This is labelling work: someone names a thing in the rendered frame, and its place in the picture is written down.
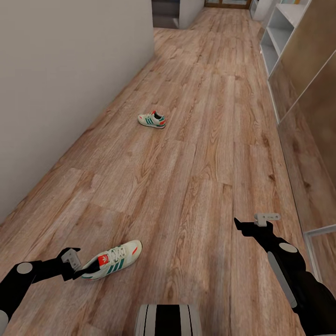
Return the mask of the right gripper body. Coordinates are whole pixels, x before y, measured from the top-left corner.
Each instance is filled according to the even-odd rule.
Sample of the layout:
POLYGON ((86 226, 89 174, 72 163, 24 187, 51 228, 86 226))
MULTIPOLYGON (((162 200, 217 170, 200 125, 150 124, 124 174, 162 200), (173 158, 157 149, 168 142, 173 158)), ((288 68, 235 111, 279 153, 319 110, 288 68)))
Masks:
POLYGON ((267 227, 261 227, 254 222, 242 222, 242 235, 244 237, 254 237, 259 243, 259 238, 265 233, 273 233, 273 224, 268 222, 267 227))

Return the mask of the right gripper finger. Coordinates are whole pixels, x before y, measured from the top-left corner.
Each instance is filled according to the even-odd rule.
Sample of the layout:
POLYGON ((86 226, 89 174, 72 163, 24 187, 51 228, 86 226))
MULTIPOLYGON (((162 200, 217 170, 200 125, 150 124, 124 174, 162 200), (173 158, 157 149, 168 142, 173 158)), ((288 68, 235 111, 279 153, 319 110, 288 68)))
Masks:
POLYGON ((235 224, 238 230, 242 230, 242 223, 238 219, 234 218, 235 224))

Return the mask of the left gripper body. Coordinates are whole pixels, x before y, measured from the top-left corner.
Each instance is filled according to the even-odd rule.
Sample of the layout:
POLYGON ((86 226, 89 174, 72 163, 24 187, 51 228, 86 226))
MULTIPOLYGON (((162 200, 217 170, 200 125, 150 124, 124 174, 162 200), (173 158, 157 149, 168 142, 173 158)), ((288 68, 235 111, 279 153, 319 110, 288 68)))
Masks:
POLYGON ((72 275, 76 272, 69 262, 63 263, 61 256, 68 251, 68 247, 63 249, 60 254, 50 260, 52 262, 52 273, 48 278, 62 274, 64 281, 70 280, 72 275))

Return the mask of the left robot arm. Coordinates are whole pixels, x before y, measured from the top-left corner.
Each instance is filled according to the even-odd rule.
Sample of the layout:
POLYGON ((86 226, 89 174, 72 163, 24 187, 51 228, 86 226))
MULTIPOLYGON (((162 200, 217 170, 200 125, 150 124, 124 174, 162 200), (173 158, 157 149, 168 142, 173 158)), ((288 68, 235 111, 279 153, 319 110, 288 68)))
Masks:
POLYGON ((31 284, 60 274, 64 281, 76 280, 90 269, 82 269, 77 254, 79 250, 80 248, 66 247, 52 260, 21 262, 10 270, 0 283, 0 336, 3 336, 9 320, 22 303, 31 284))

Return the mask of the gym shoe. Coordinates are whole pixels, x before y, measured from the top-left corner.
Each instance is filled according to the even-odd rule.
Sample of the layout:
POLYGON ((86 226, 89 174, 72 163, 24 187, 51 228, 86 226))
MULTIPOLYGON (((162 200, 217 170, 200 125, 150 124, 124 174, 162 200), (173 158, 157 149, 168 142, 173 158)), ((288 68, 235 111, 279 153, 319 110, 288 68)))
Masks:
POLYGON ((148 127, 163 129, 166 126, 164 115, 159 115, 157 111, 153 111, 150 114, 139 115, 138 120, 142 125, 148 127))
POLYGON ((124 269, 138 259, 142 249, 142 242, 133 240, 102 252, 82 268, 89 267, 90 269, 81 276, 83 279, 96 281, 115 271, 124 269))

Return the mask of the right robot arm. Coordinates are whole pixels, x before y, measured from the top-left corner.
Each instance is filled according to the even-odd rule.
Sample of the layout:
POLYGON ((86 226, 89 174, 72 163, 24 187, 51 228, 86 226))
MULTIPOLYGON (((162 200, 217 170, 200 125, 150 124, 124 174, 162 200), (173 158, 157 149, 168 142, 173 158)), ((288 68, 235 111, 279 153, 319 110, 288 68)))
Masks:
POLYGON ((299 250, 273 233, 269 220, 280 220, 278 213, 256 213, 255 222, 239 222, 244 237, 254 237, 267 252, 268 262, 289 301, 300 318, 306 336, 336 336, 336 299, 317 282, 299 250))

